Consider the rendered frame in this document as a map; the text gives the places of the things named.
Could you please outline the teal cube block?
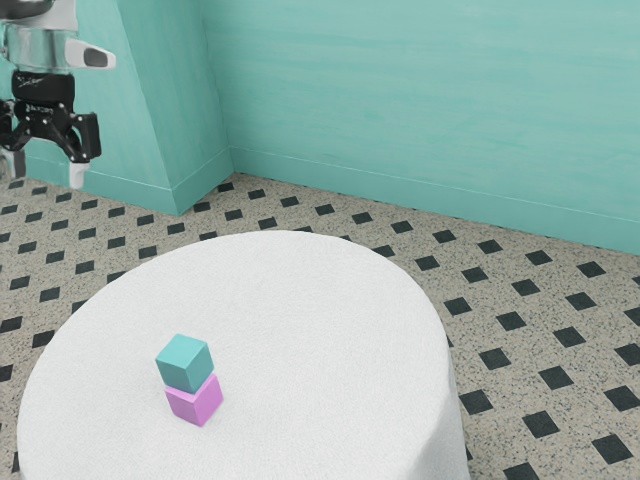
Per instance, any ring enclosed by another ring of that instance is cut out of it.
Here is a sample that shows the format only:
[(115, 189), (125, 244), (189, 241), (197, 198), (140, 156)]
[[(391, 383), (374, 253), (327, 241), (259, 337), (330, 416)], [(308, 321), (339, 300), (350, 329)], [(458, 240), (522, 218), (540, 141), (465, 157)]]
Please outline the teal cube block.
[(155, 358), (165, 386), (195, 394), (214, 371), (205, 341), (175, 334)]

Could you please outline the pink cube block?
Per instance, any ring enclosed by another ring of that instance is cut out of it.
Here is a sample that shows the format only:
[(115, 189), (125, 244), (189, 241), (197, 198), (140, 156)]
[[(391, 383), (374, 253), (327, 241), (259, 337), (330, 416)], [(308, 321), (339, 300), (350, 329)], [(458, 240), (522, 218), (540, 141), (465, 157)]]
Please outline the pink cube block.
[(164, 388), (172, 413), (196, 426), (203, 426), (224, 400), (218, 377), (211, 373), (193, 394), (170, 386)]

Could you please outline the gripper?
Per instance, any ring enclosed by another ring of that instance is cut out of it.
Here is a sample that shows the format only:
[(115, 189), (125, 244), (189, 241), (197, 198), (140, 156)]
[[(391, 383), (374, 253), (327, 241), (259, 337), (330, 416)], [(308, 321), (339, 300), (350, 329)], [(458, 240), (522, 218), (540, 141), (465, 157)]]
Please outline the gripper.
[[(73, 113), (75, 78), (71, 74), (14, 70), (13, 99), (0, 100), (0, 149), (13, 179), (26, 176), (24, 147), (31, 137), (49, 140), (43, 120), (52, 118), (51, 139), (69, 159), (69, 186), (80, 189), (90, 161), (102, 153), (98, 117)], [(16, 127), (13, 118), (18, 118)]]

